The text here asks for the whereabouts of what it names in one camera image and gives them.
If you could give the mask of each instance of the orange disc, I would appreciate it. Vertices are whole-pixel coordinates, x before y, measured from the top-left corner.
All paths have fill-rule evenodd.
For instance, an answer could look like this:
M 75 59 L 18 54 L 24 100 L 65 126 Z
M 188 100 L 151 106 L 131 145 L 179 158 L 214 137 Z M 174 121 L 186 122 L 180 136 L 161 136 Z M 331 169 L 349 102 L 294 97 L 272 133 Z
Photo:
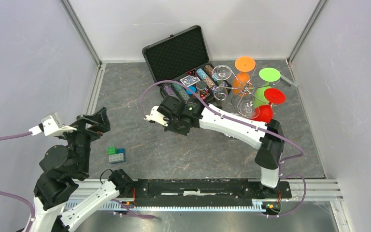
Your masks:
M 255 60 L 251 57 L 240 57 L 235 61 L 235 67 L 240 72 L 250 72 L 255 68 Z

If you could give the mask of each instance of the gray floor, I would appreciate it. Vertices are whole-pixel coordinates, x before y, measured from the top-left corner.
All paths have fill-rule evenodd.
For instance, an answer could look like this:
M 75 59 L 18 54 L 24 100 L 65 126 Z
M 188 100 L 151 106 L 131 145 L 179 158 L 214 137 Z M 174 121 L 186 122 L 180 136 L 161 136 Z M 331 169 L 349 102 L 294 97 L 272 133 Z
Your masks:
M 237 73 L 233 61 L 226 64 Z M 257 60 L 260 69 L 273 67 L 292 78 L 284 60 Z M 92 143 L 90 178 L 99 178 L 106 169 L 123 169 L 131 178 L 259 178 L 255 164 L 256 150 L 239 141 L 209 130 L 191 129 L 188 136 L 164 132 L 158 124 L 143 120 L 140 109 L 142 92 L 153 84 L 145 63 L 107 64 L 97 108 L 106 106 L 112 130 Z M 285 136 L 300 145 L 306 155 L 284 164 L 284 173 L 305 177 L 323 177 L 315 143 L 297 91 L 283 81 L 276 85 L 286 95 L 286 102 L 274 108 L 274 118 L 282 124 Z M 155 87 L 145 98 L 144 108 L 159 105 L 162 97 Z M 126 149 L 127 161 L 109 164 L 107 147 Z M 295 148 L 285 145 L 283 157 L 296 155 Z

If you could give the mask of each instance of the red wire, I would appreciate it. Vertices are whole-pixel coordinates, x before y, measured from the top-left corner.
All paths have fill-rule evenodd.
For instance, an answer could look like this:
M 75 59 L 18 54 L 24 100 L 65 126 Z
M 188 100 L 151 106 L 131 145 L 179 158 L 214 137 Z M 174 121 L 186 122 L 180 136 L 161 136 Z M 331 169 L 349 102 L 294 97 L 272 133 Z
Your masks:
M 282 200 L 281 191 L 278 191 L 278 201 L 277 201 L 277 204 L 279 202 L 281 202 L 281 200 Z
M 136 205 L 136 188 L 133 188 L 133 204 Z

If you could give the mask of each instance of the blue cap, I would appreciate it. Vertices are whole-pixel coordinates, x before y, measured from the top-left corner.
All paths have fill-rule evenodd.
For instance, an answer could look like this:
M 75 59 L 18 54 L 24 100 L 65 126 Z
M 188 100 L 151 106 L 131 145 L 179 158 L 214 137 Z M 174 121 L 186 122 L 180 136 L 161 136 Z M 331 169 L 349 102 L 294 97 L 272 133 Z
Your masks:
M 192 91 L 196 92 L 196 88 L 195 88 L 194 86 L 189 86 L 189 88 L 190 88 Z M 186 90 L 187 90 L 187 93 L 188 93 L 188 94 L 190 94 L 190 95 L 193 94 L 193 93 L 190 92 L 188 89 L 186 89 Z

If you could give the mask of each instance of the red disc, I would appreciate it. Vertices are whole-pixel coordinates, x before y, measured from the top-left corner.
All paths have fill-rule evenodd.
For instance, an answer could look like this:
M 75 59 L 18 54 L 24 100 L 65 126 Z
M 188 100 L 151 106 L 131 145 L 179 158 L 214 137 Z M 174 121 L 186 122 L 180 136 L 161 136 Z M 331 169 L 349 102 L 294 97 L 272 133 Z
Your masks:
M 276 88 L 266 89 L 264 96 L 273 104 L 282 104 L 286 100 L 285 94 Z

